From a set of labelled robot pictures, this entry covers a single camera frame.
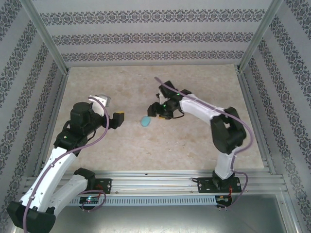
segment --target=metal frame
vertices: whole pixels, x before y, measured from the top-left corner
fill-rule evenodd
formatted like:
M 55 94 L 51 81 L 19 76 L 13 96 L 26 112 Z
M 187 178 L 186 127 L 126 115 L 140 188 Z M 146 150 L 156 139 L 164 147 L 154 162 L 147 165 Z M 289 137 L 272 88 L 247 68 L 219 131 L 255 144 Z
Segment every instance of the metal frame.
M 68 71 L 68 67 L 65 64 L 65 61 L 58 51 L 57 46 L 55 45 L 49 31 L 47 30 L 42 18 L 40 17 L 38 11 L 36 10 L 32 0 L 20 0 L 23 8 L 27 12 L 29 18 L 31 19 L 32 23 L 34 24 L 35 28 L 39 32 L 43 42 L 47 46 L 49 52 L 52 54 L 54 60 L 56 61 L 59 69 L 61 70 L 62 74 L 66 74 Z
M 56 120 L 57 120 L 57 116 L 58 116 L 58 112 L 63 100 L 63 96 L 64 96 L 64 92 L 66 89 L 66 84 L 67 84 L 67 80 L 68 80 L 68 76 L 69 76 L 69 72 L 70 70 L 66 71 L 66 73 L 63 75 L 62 78 L 62 83 L 60 85 L 60 90 L 58 91 L 57 97 L 56 97 L 56 102 L 55 102 L 55 106 L 53 109 L 53 113 L 50 119 L 50 123 L 48 126 L 48 130 L 47 130 L 47 136 L 45 137 L 45 140 L 43 142 L 43 146 L 42 146 L 42 151 L 41 154 L 39 156 L 39 160 L 38 160 L 38 165 L 35 168 L 35 176 L 38 176 L 40 174 L 40 171 L 42 170 L 42 165 L 45 163 L 45 159 L 48 155 L 49 152 L 49 147 L 51 144 L 51 140 L 52 140 L 52 136 L 53 136 L 53 132 L 54 132 L 54 128 L 56 125 Z
M 249 176 L 245 195 L 274 194 L 279 203 L 287 232 L 301 232 L 283 176 L 272 175 L 266 160 L 263 160 L 263 163 L 263 169 L 245 170 Z M 200 194 L 198 192 L 197 184 L 192 181 L 192 178 L 210 177 L 211 171 L 207 170 L 95 171 L 95 173 L 97 178 L 112 179 L 111 194 L 107 195 L 109 200 L 107 205 L 110 206 L 215 205 L 213 201 L 215 195 L 221 195 L 219 193 Z M 57 188 L 63 186 L 71 177 L 71 172 L 65 173 Z M 245 177 L 240 175 L 238 177 L 241 185 L 244 185 Z M 35 179 L 33 177 L 27 178 L 23 192 L 30 188 Z M 155 203 L 154 200 L 170 200 L 170 203 L 168 201 L 167 203 L 166 201 Z M 78 205 L 78 199 L 74 199 L 69 204 L 69 206 Z
M 267 9 L 267 12 L 263 16 L 262 21 L 260 22 L 260 25 L 258 26 L 253 38 L 251 39 L 251 42 L 249 43 L 249 46 L 247 47 L 241 62 L 239 64 L 239 70 L 243 71 L 245 70 L 249 60 L 251 59 L 254 51 L 256 50 L 258 44 L 260 43 L 263 35 L 265 34 L 266 30 L 268 29 L 274 15 L 278 11 L 279 7 L 283 3 L 283 0 L 272 0 L 269 8 Z

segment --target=white wall panel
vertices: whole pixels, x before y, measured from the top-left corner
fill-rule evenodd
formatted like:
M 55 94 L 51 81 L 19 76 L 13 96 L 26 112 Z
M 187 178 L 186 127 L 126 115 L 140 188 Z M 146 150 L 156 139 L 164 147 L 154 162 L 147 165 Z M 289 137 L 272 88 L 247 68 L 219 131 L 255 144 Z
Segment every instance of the white wall panel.
M 311 232 L 311 7 L 285 0 L 245 69 L 276 171 L 302 232 Z
M 228 57 L 218 51 L 244 53 L 270 3 L 271 0 L 34 1 L 68 66 L 91 66 L 92 61 L 96 65 L 100 61 L 103 66 L 107 62 L 120 65 L 124 60 L 131 59 L 130 56 L 122 61 L 92 59 L 94 52 L 148 51 L 176 51 L 178 57 L 185 51 L 215 51 L 219 55 L 214 58 L 194 56 L 186 60 L 191 59 L 194 64 L 198 64 L 194 61 L 199 60 L 204 61 L 203 64 L 214 64 L 214 59 L 238 64 L 241 56 Z M 155 39 L 156 33 L 162 38 Z M 167 33 L 171 38 L 163 40 Z M 234 36 L 235 33 L 247 36 Z M 206 39 L 189 39 L 190 35 L 200 34 L 207 35 Z M 167 65 L 174 63 L 172 57 L 164 59 Z M 146 65 L 161 63 L 147 58 L 143 62 Z
M 32 176 L 62 80 L 47 46 L 18 0 L 0 1 L 0 232 L 6 208 Z

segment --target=enclosure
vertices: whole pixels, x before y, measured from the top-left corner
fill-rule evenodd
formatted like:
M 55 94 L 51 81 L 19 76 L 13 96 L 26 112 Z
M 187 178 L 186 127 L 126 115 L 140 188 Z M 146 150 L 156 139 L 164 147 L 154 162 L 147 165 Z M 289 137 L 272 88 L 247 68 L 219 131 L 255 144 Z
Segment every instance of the enclosure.
M 73 105 L 98 94 L 125 121 L 58 188 L 84 167 L 112 179 L 111 193 L 89 215 L 76 197 L 51 232 L 311 232 L 310 0 L 0 4 L 0 232 L 20 231 L 8 204 L 36 180 Z M 154 76 L 251 126 L 255 143 L 235 163 L 249 181 L 232 209 L 218 211 L 192 182 L 216 166 L 208 124 L 185 114 L 141 126 Z

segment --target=black mounting plate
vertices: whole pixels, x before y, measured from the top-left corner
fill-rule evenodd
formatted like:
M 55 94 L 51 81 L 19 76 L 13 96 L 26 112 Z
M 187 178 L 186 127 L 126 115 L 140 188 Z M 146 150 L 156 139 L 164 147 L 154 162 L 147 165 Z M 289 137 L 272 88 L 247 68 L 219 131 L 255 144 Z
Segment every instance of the black mounting plate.
M 240 193 L 242 191 L 240 179 L 234 177 L 226 186 L 218 190 L 213 183 L 212 177 L 193 178 L 192 181 L 197 183 L 199 193 L 229 193 L 230 186 L 232 193 Z
M 106 194 L 110 194 L 112 179 L 95 179 L 94 190 L 103 190 Z

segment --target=cable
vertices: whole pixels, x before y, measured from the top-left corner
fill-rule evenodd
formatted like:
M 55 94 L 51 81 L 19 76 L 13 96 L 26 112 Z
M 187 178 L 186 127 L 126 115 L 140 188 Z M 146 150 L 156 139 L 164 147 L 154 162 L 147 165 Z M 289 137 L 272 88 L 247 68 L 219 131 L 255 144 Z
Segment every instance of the cable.
M 183 111 L 181 111 L 181 110 L 179 110 L 178 109 L 178 111 L 182 114 L 181 116 L 177 116 L 177 117 L 173 117 L 172 119 L 179 119 L 179 118 L 182 118 L 184 115 L 185 115 L 185 113 L 183 112 Z
M 38 180 L 36 186 L 34 187 L 33 192 L 31 193 L 31 196 L 29 197 L 29 201 L 28 201 L 28 203 L 27 203 L 27 205 L 26 205 L 26 209 L 25 209 L 24 216 L 23 216 L 23 229 L 24 229 L 24 233 L 27 233 L 27 220 L 26 220 L 26 219 L 27 219 L 27 213 L 28 213 L 28 211 L 29 211 L 29 209 L 30 209 L 31 202 L 33 201 L 33 199 L 35 199 L 35 193 L 36 193 L 36 191 L 38 190 L 38 188 L 39 188 L 41 182 L 43 181 L 44 177 L 45 177 L 46 174 L 49 172 L 49 170 L 50 170 L 52 167 L 54 167 L 54 165 L 55 165 L 60 159 L 64 158 L 66 155 L 69 155 L 69 154 L 71 154 L 71 153 L 73 153 L 73 152 L 76 152 L 76 151 L 78 151 L 78 150 L 82 150 L 82 149 L 84 149 L 84 148 L 93 146 L 94 144 L 98 143 L 100 140 L 103 139 L 103 137 L 105 137 L 105 135 L 106 135 L 107 132 L 108 132 L 108 129 L 109 129 L 109 115 L 108 115 L 107 109 L 106 109 L 105 106 L 104 106 L 99 100 L 97 100 L 96 98 L 94 98 L 94 97 L 89 97 L 88 99 L 89 99 L 89 100 L 94 100 L 94 101 L 96 101 L 96 102 L 103 108 L 104 114 L 106 115 L 106 119 L 107 119 L 107 121 L 106 121 L 107 124 L 106 124 L 105 131 L 104 131 L 104 133 L 103 133 L 97 140 L 95 140 L 94 142 L 92 142 L 92 143 L 90 143 L 90 144 L 87 144 L 87 145 L 84 145 L 84 146 L 82 146 L 82 147 L 75 148 L 75 149 L 73 149 L 73 150 L 67 151 L 66 153 L 62 154 L 62 155 L 59 156 L 57 159 L 55 159 L 55 160 L 47 167 L 47 169 L 42 173 L 42 175 L 41 175 L 41 177 L 39 178 L 39 180 Z
M 207 108 L 209 108 L 209 109 L 211 109 L 211 110 L 213 110 L 213 111 L 215 111 L 215 112 L 217 112 L 217 113 L 224 114 L 225 116 L 230 117 L 230 118 L 236 120 L 237 122 L 241 123 L 241 124 L 247 129 L 247 131 L 248 131 L 248 133 L 249 133 L 249 135 L 250 135 L 250 141 L 249 141 L 249 143 L 248 143 L 245 147 L 240 148 L 240 149 L 236 150 L 235 152 L 233 152 L 233 155 L 234 155 L 234 156 L 233 156 L 233 158 L 232 158 L 231 165 L 230 165 L 230 169 L 232 170 L 232 172 L 235 172 L 235 173 L 237 173 L 237 174 L 242 174 L 242 175 L 245 176 L 245 185 L 244 185 L 244 187 L 243 187 L 241 193 L 238 195 L 237 199 L 230 205 L 230 207 L 231 207 L 234 203 L 237 202 L 237 200 L 240 199 L 240 197 L 241 197 L 242 194 L 244 193 L 244 191 L 245 191 L 245 189 L 246 189 L 246 186 L 247 186 L 247 184 L 248 184 L 248 176 L 247 176 L 247 174 L 246 174 L 245 172 L 242 172 L 242 171 L 236 171 L 236 170 L 234 170 L 234 169 L 233 169 L 233 164 L 234 164 L 234 161 L 235 161 L 235 157 L 236 157 L 236 155 L 237 155 L 238 153 L 241 153 L 241 152 L 243 152 L 243 151 L 249 149 L 249 148 L 252 146 L 253 141 L 254 141 L 254 136 L 253 136 L 253 133 L 252 133 L 251 129 L 248 127 L 248 125 L 247 125 L 244 121 L 242 121 L 241 119 L 237 118 L 236 116 L 233 116 L 233 115 L 231 115 L 231 114 L 229 114 L 229 113 L 226 113 L 225 111 L 221 111 L 221 110 L 215 108 L 214 106 L 212 106 L 212 105 L 210 105 L 210 104 L 208 104 L 208 103 L 205 103 L 205 102 L 203 102 L 203 101 L 201 101 L 201 100 L 199 100 L 199 99 L 197 99 L 197 98 L 193 98 L 193 97 L 191 97 L 191 96 L 185 95 L 184 93 L 182 93 L 182 92 L 180 92 L 180 91 L 178 91 L 178 90 L 175 90 L 174 88 L 171 88 L 170 86 L 167 86 L 167 85 L 164 84 L 164 83 L 161 81 L 161 79 L 159 79 L 158 77 L 155 77 L 155 80 L 158 81 L 159 83 L 161 83 L 161 85 L 164 86 L 165 88 L 167 88 L 167 89 L 169 89 L 169 90 L 171 90 L 171 91 L 173 91 L 173 92 L 175 92 L 175 93 L 178 93 L 179 95 L 181 95 L 181 96 L 183 96 L 183 97 L 186 97 L 186 98 L 188 98 L 188 99 L 190 99 L 190 100 L 192 100 L 192 101 L 198 102 L 198 103 L 202 104 L 203 106 L 205 106 L 205 107 L 207 107 Z
M 84 208 L 83 208 L 83 207 L 84 207 L 84 204 L 86 204 L 87 202 L 83 202 L 83 203 L 82 203 L 82 206 L 81 206 L 82 211 L 93 212 L 93 211 L 95 211 L 95 210 L 101 208 L 101 207 L 104 205 L 104 203 L 106 202 L 107 196 L 106 196 L 106 193 L 105 193 L 104 191 L 102 191 L 102 190 L 88 190 L 88 191 L 83 191 L 83 192 L 79 193 L 79 195 L 80 195 L 80 194 L 85 194 L 85 193 L 93 193 L 93 192 L 98 192 L 99 194 L 103 194 L 104 197 L 105 197 L 105 199 L 103 200 L 102 203 L 100 203 L 99 205 L 95 206 L 95 207 L 94 207 L 93 209 L 91 209 L 91 210 L 86 210 L 86 209 L 84 209 Z
M 93 136 L 90 137 L 87 141 L 90 141 L 91 139 L 93 139 L 95 137 L 95 134 L 96 134 L 96 130 L 94 130 Z
M 102 187 L 100 184 L 96 185 L 95 187 L 100 188 L 100 190 L 101 190 L 101 191 L 103 191 L 103 190 L 104 190 L 104 189 L 103 189 L 103 187 Z

